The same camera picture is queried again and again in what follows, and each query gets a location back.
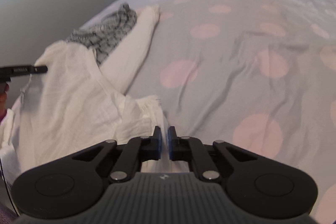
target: black cable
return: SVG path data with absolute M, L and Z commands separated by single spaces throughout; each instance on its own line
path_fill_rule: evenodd
M 13 201 L 12 201 L 11 195 L 9 194 L 9 190 L 8 190 L 7 182 L 6 182 L 6 180 L 5 180 L 5 175 L 4 175 L 4 173 L 3 173 L 3 169 L 2 169 L 1 157 L 0 157 L 0 168 L 1 168 L 1 176 L 2 176 L 2 179 L 3 179 L 4 183 L 5 183 L 5 187 L 6 187 L 6 191 L 7 191 L 7 195 L 8 195 L 9 201 L 10 201 L 10 203 L 11 203 L 13 209 L 14 209 L 14 212 L 16 213 L 16 215 L 19 216 L 19 214 L 17 213 L 17 211 L 16 211 L 16 209 L 15 209 L 15 206 L 14 206 L 14 203 L 13 203 Z

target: bed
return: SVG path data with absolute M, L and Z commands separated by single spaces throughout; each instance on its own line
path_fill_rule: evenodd
M 311 215 L 336 220 L 336 0 L 117 0 L 159 4 L 128 94 L 158 95 L 179 136 L 222 139 L 310 174 Z

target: human hand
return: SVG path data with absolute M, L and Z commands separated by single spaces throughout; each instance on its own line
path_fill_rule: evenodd
M 7 100 L 7 91 L 9 90 L 9 85 L 6 84 L 4 93 L 0 94 L 0 117 L 6 112 L 5 105 Z

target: white logo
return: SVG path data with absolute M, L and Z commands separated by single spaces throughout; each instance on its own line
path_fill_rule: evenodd
M 163 175 L 159 176 L 159 178 L 165 180 L 165 179 L 169 178 L 169 176 L 167 174 L 163 174 Z

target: black and gray patterned garment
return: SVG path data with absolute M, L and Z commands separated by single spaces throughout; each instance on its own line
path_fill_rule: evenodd
M 97 65 L 100 66 L 136 23 L 136 12 L 125 3 L 116 12 L 104 17 L 100 23 L 84 30 L 74 30 L 66 41 L 96 49 Z

